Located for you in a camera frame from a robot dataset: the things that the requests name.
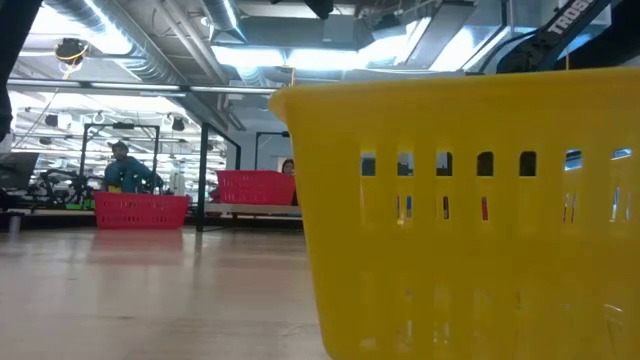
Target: yellow basket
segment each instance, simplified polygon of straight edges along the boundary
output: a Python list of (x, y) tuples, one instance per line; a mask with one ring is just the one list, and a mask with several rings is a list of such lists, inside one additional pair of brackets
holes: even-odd
[(640, 70), (300, 86), (271, 108), (334, 359), (640, 359)]

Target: red basket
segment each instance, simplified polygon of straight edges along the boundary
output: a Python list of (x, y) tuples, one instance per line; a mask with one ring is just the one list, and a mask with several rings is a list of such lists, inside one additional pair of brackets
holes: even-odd
[(95, 200), (101, 229), (177, 229), (189, 206), (186, 196), (96, 192)]
[(225, 204), (291, 205), (293, 176), (276, 171), (218, 170), (220, 201)]

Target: man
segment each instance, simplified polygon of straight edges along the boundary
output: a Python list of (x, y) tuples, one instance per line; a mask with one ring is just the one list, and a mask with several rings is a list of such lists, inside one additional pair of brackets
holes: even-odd
[[(136, 183), (142, 179), (151, 180), (152, 172), (133, 156), (129, 156), (129, 148), (125, 143), (118, 141), (111, 146), (113, 157), (116, 161), (107, 165), (104, 169), (105, 190), (115, 190), (126, 193), (136, 192)], [(156, 185), (161, 180), (156, 178)]]

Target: woman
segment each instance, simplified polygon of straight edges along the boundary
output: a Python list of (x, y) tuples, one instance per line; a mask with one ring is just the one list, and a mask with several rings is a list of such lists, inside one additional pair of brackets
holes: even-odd
[(293, 159), (287, 159), (282, 163), (281, 173), (289, 176), (294, 176), (296, 174), (296, 168), (293, 164)]
[[(294, 176), (296, 174), (296, 168), (293, 164), (293, 159), (287, 159), (282, 163), (281, 173), (287, 176)], [(298, 206), (298, 193), (293, 193), (293, 200), (291, 201), (291, 205)]]

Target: floor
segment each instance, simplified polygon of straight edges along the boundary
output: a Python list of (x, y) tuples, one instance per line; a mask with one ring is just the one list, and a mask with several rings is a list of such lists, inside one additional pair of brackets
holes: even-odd
[(327, 359), (302, 233), (0, 234), (0, 359)]

